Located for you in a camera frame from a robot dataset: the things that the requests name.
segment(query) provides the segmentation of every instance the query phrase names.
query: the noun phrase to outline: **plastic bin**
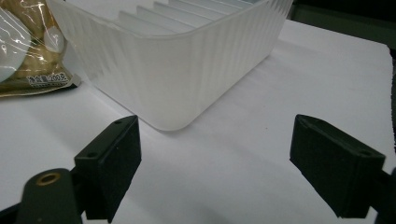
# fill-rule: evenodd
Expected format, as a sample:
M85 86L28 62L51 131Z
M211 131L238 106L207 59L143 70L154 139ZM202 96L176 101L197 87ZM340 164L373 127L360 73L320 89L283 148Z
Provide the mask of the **plastic bin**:
M78 5L87 1L47 1L89 80L164 131L187 126L268 56L292 3L119 0L105 15Z

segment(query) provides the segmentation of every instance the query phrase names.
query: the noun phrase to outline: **white plastic basket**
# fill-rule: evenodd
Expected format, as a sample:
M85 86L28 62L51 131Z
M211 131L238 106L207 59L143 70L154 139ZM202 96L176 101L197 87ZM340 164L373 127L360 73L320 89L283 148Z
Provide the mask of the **white plastic basket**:
M165 131L187 126L271 52L292 3L169 0L136 7L137 0L125 0L127 11L111 20L95 7L47 1L90 81Z

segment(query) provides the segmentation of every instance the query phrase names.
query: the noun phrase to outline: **white tabletop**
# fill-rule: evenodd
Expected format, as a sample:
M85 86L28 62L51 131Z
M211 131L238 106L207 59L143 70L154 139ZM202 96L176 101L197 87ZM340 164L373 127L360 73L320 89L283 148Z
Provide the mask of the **white tabletop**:
M0 209L131 114L87 81L73 50L64 60L77 89L0 99ZM297 114L324 119L385 154L390 173L391 70L382 44L286 21L271 55L187 128L140 120L142 163L113 223L374 223L373 209L337 218L289 161L290 141Z

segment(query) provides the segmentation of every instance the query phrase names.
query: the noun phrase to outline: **white table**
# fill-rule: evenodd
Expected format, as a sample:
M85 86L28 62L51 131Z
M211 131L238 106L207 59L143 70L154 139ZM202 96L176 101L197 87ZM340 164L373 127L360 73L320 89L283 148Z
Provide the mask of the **white table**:
M73 157L131 114L86 80L80 87L0 100L0 209L42 171ZM143 160L113 223L374 223L339 219L289 161L294 117L324 119L396 166L386 46L286 21L271 55L187 128L140 122ZM87 223L106 223L89 221Z

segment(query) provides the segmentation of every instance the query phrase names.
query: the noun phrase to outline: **snack bag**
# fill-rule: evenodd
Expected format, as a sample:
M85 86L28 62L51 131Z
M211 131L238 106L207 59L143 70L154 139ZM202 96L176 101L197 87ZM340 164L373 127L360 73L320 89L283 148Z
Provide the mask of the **snack bag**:
M0 96L73 88L66 41L45 0L0 0Z

